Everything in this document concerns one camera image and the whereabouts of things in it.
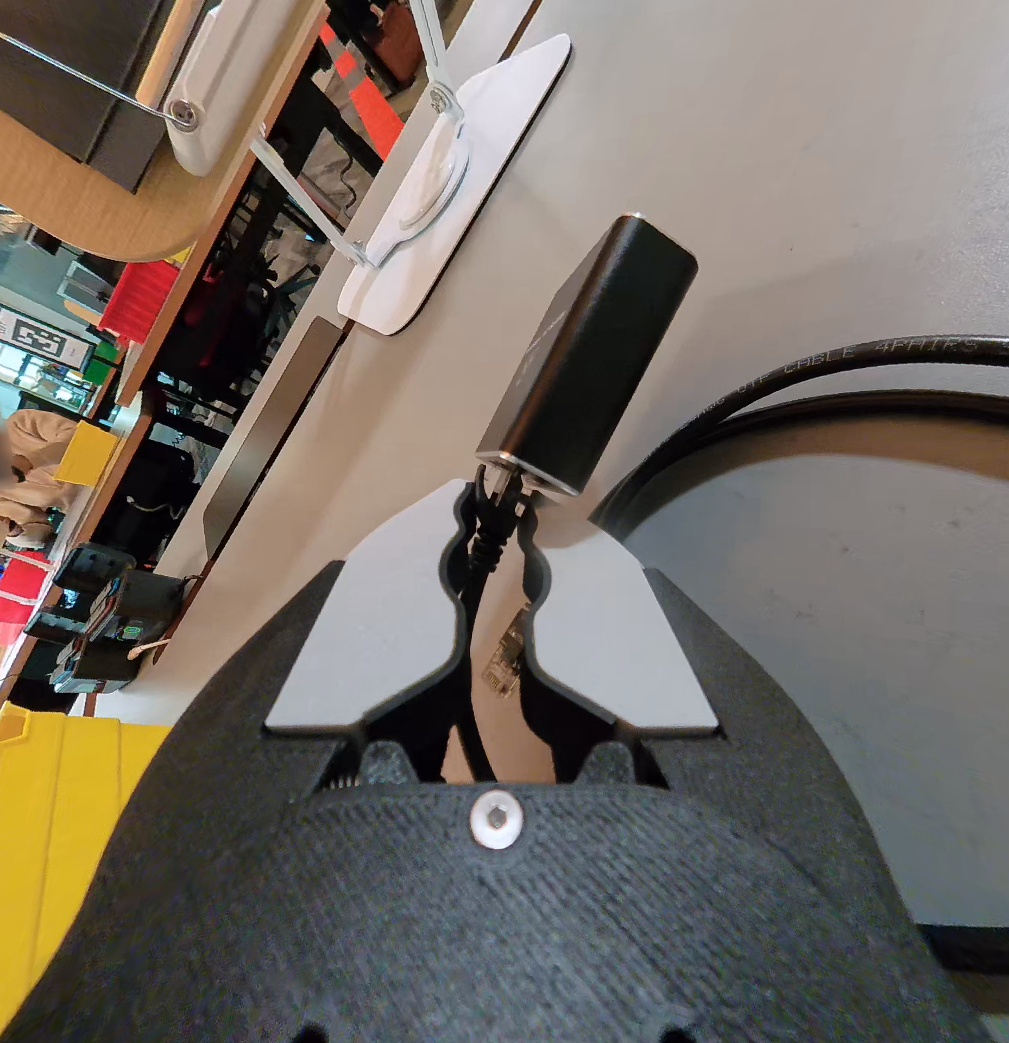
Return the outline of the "black electronic device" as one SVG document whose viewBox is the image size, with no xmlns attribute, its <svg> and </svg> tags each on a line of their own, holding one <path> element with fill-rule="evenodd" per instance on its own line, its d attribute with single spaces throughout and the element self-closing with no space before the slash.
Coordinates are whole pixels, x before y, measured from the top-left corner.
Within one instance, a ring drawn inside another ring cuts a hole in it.
<svg viewBox="0 0 1009 1043">
<path fill-rule="evenodd" d="M 54 576 L 58 604 L 24 629 L 40 650 L 42 679 L 61 696 L 133 682 L 184 603 L 187 579 L 138 568 L 133 555 L 95 542 L 68 552 Z"/>
</svg>

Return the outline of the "orange traffic cone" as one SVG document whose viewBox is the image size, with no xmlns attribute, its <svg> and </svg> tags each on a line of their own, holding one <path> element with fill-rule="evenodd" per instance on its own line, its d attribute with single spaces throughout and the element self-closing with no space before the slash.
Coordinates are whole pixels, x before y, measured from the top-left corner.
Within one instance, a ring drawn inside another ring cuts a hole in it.
<svg viewBox="0 0 1009 1043">
<path fill-rule="evenodd" d="M 338 38 L 329 22 L 320 30 L 320 40 L 329 51 L 329 58 L 336 75 L 345 86 L 349 99 L 354 106 L 375 154 L 384 161 L 397 144 L 405 124 L 374 82 L 365 67 L 349 51 L 349 47 Z"/>
</svg>

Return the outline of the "printed marker tag sign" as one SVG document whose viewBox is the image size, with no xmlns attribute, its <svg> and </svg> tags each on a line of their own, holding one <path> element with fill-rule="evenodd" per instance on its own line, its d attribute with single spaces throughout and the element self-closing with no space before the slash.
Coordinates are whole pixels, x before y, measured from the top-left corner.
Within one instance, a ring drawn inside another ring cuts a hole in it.
<svg viewBox="0 0 1009 1043">
<path fill-rule="evenodd" d="M 96 345 L 0 304 L 0 343 L 83 372 Z"/>
</svg>

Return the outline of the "black network splitter box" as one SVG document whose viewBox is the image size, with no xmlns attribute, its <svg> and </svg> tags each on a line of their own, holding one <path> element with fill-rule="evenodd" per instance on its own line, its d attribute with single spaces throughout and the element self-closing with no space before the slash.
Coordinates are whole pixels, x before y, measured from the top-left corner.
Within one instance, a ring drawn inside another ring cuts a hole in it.
<svg viewBox="0 0 1009 1043">
<path fill-rule="evenodd" d="M 476 459 L 583 493 L 697 272 L 642 214 L 617 217 L 551 299 Z"/>
</svg>

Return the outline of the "wooden board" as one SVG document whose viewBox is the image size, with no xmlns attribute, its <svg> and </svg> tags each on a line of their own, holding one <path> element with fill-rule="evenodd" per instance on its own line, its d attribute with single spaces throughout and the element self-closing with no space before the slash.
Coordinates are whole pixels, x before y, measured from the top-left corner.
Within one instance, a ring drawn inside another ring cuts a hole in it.
<svg viewBox="0 0 1009 1043">
<path fill-rule="evenodd" d="M 292 2 L 227 149 L 207 176 L 185 172 L 165 143 L 130 193 L 0 111 L 0 204 L 71 246 L 122 262 L 159 260 L 195 244 L 251 172 L 250 141 L 275 122 L 325 13 L 325 2 Z"/>
</svg>

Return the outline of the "white metal stand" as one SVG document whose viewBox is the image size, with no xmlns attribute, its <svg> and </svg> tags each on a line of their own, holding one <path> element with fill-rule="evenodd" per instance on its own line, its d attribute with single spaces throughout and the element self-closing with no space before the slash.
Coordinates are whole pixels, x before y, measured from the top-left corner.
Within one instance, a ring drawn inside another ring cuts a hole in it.
<svg viewBox="0 0 1009 1043">
<path fill-rule="evenodd" d="M 188 173 L 207 175 L 223 157 L 293 6 L 226 1 L 200 18 L 161 106 Z M 338 312 L 386 336 L 408 325 L 430 296 L 571 52 L 570 38 L 559 34 L 456 83 L 433 7 L 418 2 L 414 18 L 437 119 L 366 244 L 333 225 L 249 120 L 255 157 L 353 266 Z"/>
</svg>

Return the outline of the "small yellow bin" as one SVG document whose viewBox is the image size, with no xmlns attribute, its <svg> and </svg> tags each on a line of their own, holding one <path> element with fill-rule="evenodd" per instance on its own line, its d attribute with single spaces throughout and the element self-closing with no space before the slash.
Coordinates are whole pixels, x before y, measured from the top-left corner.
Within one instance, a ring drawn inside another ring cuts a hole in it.
<svg viewBox="0 0 1009 1043">
<path fill-rule="evenodd" d="M 55 480 L 67 485 L 96 487 L 119 445 L 119 437 L 99 425 L 76 425 L 56 467 Z"/>
</svg>

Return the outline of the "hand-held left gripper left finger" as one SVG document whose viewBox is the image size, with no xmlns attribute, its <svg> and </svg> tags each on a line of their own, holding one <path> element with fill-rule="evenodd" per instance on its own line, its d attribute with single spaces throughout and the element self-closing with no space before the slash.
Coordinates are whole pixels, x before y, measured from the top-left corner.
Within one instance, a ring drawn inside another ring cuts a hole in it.
<svg viewBox="0 0 1009 1043">
<path fill-rule="evenodd" d="M 469 580 L 474 487 L 453 479 L 378 526 L 341 564 L 264 727 L 279 737 L 393 739 L 428 752 L 459 730 L 476 769 Z"/>
</svg>

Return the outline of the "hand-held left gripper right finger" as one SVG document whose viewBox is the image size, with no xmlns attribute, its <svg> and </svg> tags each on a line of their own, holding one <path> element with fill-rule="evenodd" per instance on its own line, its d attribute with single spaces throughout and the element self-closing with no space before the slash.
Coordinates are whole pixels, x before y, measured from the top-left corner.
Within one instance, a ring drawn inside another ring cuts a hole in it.
<svg viewBox="0 0 1009 1043">
<path fill-rule="evenodd" d="M 617 742 L 636 778 L 650 739 L 714 736 L 720 721 L 645 571 L 612 536 L 537 493 L 516 529 L 528 601 L 520 706 L 571 783 L 592 750 Z"/>
</svg>

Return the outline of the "black panel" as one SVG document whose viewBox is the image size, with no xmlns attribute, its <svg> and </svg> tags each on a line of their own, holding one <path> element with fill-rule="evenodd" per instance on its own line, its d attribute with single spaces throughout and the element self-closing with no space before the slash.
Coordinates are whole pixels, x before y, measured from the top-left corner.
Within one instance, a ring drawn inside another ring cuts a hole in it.
<svg viewBox="0 0 1009 1043">
<path fill-rule="evenodd" d="M 172 1 L 0 1 L 0 111 L 61 152 L 134 192 L 166 138 L 158 117 L 117 100 L 73 70 L 133 95 Z"/>
</svg>

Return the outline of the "yellow plastic bin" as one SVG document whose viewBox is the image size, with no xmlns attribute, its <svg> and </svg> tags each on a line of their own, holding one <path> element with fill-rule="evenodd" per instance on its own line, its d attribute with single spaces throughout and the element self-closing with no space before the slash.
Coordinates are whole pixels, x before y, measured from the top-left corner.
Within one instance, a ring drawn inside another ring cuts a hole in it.
<svg viewBox="0 0 1009 1043">
<path fill-rule="evenodd" d="M 81 909 L 133 790 L 171 728 L 0 711 L 0 1035 Z"/>
</svg>

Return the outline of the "red plastic bin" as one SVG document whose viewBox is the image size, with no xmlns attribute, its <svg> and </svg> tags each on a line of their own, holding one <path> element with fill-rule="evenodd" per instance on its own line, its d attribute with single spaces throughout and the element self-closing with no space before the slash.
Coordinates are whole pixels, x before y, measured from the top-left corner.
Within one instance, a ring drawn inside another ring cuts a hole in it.
<svg viewBox="0 0 1009 1043">
<path fill-rule="evenodd" d="M 115 338 L 144 343 L 166 304 L 178 268 L 167 260 L 127 263 L 118 280 L 96 329 Z"/>
</svg>

